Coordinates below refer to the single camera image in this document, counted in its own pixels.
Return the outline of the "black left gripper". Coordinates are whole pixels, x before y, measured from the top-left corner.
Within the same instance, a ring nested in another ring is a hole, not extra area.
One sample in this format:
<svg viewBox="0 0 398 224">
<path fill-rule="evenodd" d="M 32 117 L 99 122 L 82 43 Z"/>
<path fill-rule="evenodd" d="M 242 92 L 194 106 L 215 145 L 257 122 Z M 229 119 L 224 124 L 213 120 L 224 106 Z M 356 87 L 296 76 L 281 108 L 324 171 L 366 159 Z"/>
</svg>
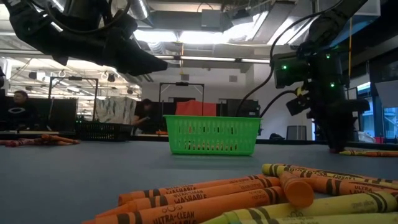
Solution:
<svg viewBox="0 0 398 224">
<path fill-rule="evenodd" d="M 137 28 L 133 18 L 122 19 L 106 31 L 79 35 L 56 31 L 55 52 L 52 58 L 66 65 L 70 57 L 98 65 L 119 67 L 121 73 L 132 76 L 164 71 L 167 62 L 142 50 L 130 40 Z"/>
</svg>

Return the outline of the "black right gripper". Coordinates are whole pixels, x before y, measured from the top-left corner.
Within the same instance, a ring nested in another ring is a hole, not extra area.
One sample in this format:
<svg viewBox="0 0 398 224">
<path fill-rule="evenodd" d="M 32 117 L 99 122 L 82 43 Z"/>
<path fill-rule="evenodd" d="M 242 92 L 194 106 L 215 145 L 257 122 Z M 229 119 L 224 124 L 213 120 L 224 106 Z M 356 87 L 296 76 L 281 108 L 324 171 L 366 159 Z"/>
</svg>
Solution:
<svg viewBox="0 0 398 224">
<path fill-rule="evenodd" d="M 332 103 L 326 103 L 319 99 L 309 98 L 310 111 L 307 118 L 316 123 L 337 123 L 341 121 L 344 125 L 338 128 L 336 133 L 336 146 L 332 133 L 322 126 L 317 125 L 317 141 L 325 141 L 330 152 L 341 152 L 345 149 L 347 142 L 353 138 L 353 124 L 358 119 L 354 112 L 364 112 L 370 109 L 367 100 L 345 100 L 340 99 Z"/>
</svg>

